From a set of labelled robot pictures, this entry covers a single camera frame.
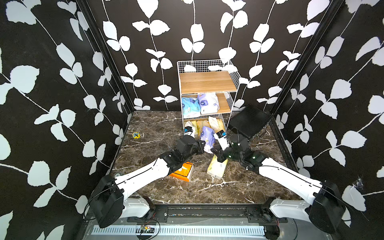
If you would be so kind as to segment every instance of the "yellow sticker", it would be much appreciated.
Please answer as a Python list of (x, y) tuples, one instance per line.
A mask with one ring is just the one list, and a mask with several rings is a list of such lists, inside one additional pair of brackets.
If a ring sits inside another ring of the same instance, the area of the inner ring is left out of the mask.
[(139, 132), (134, 132), (134, 133), (132, 133), (132, 136), (135, 139), (140, 138), (140, 133)]

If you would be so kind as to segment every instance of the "tissue box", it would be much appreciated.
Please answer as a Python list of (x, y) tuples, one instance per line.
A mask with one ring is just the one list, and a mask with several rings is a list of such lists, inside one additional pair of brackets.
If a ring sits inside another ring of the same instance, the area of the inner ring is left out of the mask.
[(190, 182), (193, 169), (193, 163), (186, 162), (179, 170), (171, 173), (170, 176), (181, 179), (186, 182)]
[(226, 159), (224, 162), (218, 162), (217, 156), (214, 155), (211, 163), (208, 166), (207, 173), (212, 177), (215, 177), (217, 179), (222, 179), (227, 163), (228, 163), (228, 159)]

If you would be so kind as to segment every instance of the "brown marble surface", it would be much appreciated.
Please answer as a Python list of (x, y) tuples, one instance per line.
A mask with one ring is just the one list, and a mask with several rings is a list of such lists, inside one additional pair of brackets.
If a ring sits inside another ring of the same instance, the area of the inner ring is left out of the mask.
[[(181, 112), (134, 112), (111, 175), (126, 174), (154, 161), (159, 154), (172, 148), (182, 130)], [(134, 139), (133, 132), (139, 132), (141, 138)], [(264, 136), (251, 141), (251, 148), (285, 165), (269, 125)], [(167, 176), (146, 185), (137, 193), (148, 196), (157, 204), (264, 203), (269, 196), (300, 199), (275, 181), (246, 171), (238, 162), (228, 162), (223, 180), (212, 179), (207, 174), (212, 156), (204, 153), (192, 158), (190, 162), (195, 169), (191, 182)]]

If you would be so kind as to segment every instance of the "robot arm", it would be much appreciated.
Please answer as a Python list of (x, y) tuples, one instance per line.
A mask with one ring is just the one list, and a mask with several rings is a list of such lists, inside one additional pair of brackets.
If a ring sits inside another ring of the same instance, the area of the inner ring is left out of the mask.
[[(143, 186), (180, 169), (194, 155), (203, 154), (205, 142), (195, 140), (193, 135), (193, 129), (186, 127), (184, 136), (176, 146), (147, 166), (115, 179), (110, 175), (104, 176), (88, 201), (99, 226), (107, 227), (122, 217), (143, 217), (149, 210), (147, 201), (128, 197)], [(341, 195), (335, 184), (307, 178), (260, 152), (251, 151), (243, 136), (234, 136), (230, 142), (225, 132), (218, 132), (214, 136), (220, 144), (211, 150), (219, 162), (226, 159), (239, 161), (246, 170), (278, 182), (303, 199), (275, 199), (266, 214), (306, 220), (327, 233), (335, 231), (345, 211), (345, 206), (338, 201)]]
[(143, 217), (149, 210), (148, 203), (143, 199), (132, 201), (128, 197), (143, 186), (180, 169), (194, 155), (203, 154), (205, 142), (192, 136), (192, 128), (186, 127), (176, 146), (147, 166), (116, 178), (104, 176), (88, 201), (99, 226), (107, 227), (121, 217)]

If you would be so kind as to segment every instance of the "purple package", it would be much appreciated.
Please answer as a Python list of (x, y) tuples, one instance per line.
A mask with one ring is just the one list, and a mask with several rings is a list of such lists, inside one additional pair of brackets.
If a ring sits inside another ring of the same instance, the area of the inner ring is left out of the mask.
[(215, 143), (215, 137), (214, 137), (214, 130), (210, 127), (203, 127), (203, 130), (201, 131), (200, 140), (205, 141), (204, 151), (207, 153), (213, 153), (211, 151), (211, 148), (214, 147)]
[(216, 113), (220, 106), (218, 104), (218, 98), (215, 93), (205, 93), (198, 95), (201, 114)]

